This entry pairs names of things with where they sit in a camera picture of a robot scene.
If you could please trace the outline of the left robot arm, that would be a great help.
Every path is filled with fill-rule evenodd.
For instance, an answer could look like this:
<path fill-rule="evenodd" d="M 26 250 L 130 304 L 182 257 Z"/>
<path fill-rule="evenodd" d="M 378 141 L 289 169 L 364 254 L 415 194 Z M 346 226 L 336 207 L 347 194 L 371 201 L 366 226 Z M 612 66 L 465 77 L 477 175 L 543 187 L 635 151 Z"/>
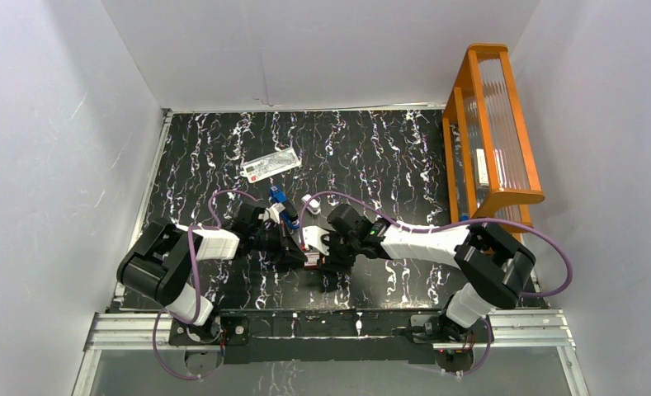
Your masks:
<path fill-rule="evenodd" d="M 199 342 L 212 343 L 220 336 L 222 323 L 211 314 L 213 303 L 200 292 L 198 263 L 231 261 L 256 252 L 278 266 L 303 264 L 306 256 L 289 233 L 289 227 L 298 223 L 290 202 L 270 206 L 245 202 L 224 229 L 156 219 L 120 261 L 116 279 L 189 324 Z"/>

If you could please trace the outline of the red white staple box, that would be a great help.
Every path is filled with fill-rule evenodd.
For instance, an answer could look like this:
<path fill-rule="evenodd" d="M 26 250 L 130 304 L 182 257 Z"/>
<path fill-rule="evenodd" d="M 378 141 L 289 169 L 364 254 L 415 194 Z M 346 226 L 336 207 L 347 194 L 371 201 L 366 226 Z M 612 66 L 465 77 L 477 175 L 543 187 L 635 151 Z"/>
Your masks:
<path fill-rule="evenodd" d="M 315 270 L 320 268 L 323 260 L 323 255 L 319 252 L 306 252 L 306 261 L 304 262 L 304 269 Z"/>

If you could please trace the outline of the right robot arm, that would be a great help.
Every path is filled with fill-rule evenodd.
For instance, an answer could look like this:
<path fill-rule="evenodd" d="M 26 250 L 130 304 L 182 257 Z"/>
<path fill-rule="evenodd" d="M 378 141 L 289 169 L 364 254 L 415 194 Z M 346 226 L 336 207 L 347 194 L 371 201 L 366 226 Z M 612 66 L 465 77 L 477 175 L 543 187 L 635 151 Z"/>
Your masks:
<path fill-rule="evenodd" d="M 383 260 L 421 260 L 459 269 L 465 285 L 440 316 L 441 334 L 462 341 L 473 325 L 494 309 L 514 309 L 535 265 L 535 255 L 503 226 L 472 219 L 461 226 L 432 226 L 370 221 L 351 205 L 337 206 L 329 228 L 307 226 L 303 244 L 319 252 L 334 271 L 349 268 L 358 256 Z"/>

